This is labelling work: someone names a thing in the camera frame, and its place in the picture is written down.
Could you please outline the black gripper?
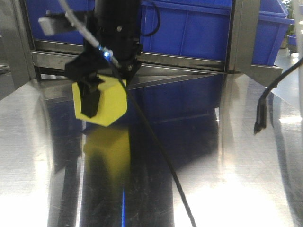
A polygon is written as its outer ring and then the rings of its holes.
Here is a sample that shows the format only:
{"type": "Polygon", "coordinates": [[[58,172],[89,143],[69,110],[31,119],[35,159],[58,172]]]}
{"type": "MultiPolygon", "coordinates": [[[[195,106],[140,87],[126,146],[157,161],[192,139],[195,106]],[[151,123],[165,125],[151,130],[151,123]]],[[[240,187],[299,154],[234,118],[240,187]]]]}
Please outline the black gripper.
{"type": "Polygon", "coordinates": [[[104,82],[96,75],[99,70],[110,68],[114,76],[130,81],[141,67],[137,57],[142,45],[135,40],[140,4],[139,0],[97,0],[95,35],[64,4],[66,18],[84,37],[83,52],[65,65],[65,75],[80,82],[81,113],[87,117],[98,112],[98,86],[104,82]]]}

